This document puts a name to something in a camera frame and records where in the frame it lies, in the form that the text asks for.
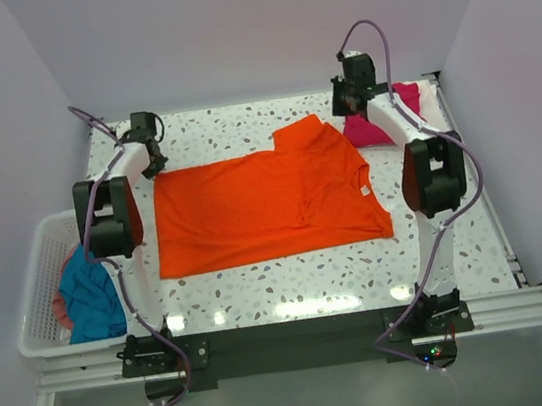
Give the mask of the orange t-shirt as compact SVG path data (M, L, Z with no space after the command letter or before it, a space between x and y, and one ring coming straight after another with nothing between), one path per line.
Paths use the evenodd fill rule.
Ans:
M161 279L394 236L370 165L311 114L273 133L271 150L158 175Z

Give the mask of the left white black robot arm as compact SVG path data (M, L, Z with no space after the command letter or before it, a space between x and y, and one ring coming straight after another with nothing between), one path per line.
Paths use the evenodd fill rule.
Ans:
M134 194L139 179L153 179L166 165L159 147L165 130L157 114L133 112L124 127L109 132L114 150L108 163L72 189L85 256L110 276L132 336L159 331L165 324L146 273L144 223Z

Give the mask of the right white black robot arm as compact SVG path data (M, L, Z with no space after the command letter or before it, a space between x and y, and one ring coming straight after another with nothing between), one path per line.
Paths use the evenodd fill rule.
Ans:
M452 220L467 189L458 136L440 136L404 104L393 86L378 84L367 54L339 52L336 58L342 72L331 79L332 114L363 118L402 149L401 190L417 218L421 257L416 293L446 296L457 288Z

